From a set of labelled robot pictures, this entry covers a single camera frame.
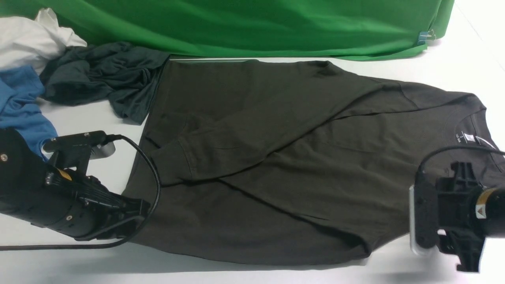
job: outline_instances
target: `white table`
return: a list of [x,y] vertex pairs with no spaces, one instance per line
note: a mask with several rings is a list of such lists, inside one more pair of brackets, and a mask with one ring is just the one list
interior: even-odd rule
[[[328,59],[345,70],[361,75],[415,81],[446,90],[473,92],[488,107],[487,123],[493,140],[505,148],[502,123],[505,71],[488,46],[456,6],[446,37],[416,58],[385,62],[351,62]],[[271,58],[268,62],[293,62],[310,58]],[[143,126],[124,124],[108,102],[79,107],[43,103],[42,111],[59,135],[104,130],[139,141]],[[126,185],[135,151],[116,143],[116,153],[91,161],[89,174],[110,190],[120,193]],[[48,229],[40,229],[0,215],[5,233],[0,245],[74,243]],[[374,252],[363,264],[348,267],[265,267],[237,265],[172,255],[134,244],[109,250],[0,252],[2,284],[62,283],[481,283],[501,279],[500,253],[505,241],[488,240],[481,261],[481,274],[455,271],[457,258],[435,255],[432,259],[410,252],[408,236]]]

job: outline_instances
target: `blue shirt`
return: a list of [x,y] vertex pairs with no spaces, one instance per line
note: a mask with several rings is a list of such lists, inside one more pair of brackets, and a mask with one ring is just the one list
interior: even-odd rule
[[57,133],[35,103],[42,93],[44,86],[31,66],[0,70],[0,128],[15,128],[29,148],[45,159],[42,146]]

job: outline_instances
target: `green fabric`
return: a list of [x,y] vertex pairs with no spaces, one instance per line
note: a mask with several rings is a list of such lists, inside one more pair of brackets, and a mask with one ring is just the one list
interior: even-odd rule
[[130,41],[204,57],[411,57],[445,34],[454,0],[1,0],[0,16],[51,7],[92,44]]

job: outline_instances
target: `warning label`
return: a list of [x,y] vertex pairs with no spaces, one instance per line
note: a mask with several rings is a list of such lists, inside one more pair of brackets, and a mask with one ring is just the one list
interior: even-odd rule
[[480,194],[479,198],[477,199],[477,204],[475,205],[475,216],[477,219],[486,219],[486,203],[491,193],[493,193],[495,190],[495,188],[490,188],[484,190]]

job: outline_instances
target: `sleeve cuff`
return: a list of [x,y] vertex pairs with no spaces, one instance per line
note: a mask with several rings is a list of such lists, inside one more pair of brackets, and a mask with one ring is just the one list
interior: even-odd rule
[[192,179],[186,154],[178,139],[151,152],[151,158],[163,185]]

